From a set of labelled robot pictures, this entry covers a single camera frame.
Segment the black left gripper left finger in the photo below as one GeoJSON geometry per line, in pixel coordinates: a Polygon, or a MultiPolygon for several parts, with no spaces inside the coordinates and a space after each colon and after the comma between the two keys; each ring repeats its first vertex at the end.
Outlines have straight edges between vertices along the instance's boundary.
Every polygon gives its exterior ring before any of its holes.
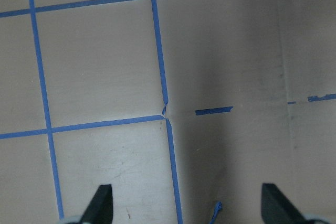
{"type": "Polygon", "coordinates": [[[111,224],[113,222],[112,185],[100,185],[79,223],[111,224]]]}

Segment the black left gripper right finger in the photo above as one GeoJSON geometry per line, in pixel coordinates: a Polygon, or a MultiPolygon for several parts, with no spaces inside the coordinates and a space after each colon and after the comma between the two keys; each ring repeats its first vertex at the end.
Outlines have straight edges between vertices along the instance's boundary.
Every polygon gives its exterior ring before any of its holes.
{"type": "Polygon", "coordinates": [[[264,223],[305,223],[307,220],[291,201],[272,183],[261,187],[261,217],[264,223]]]}

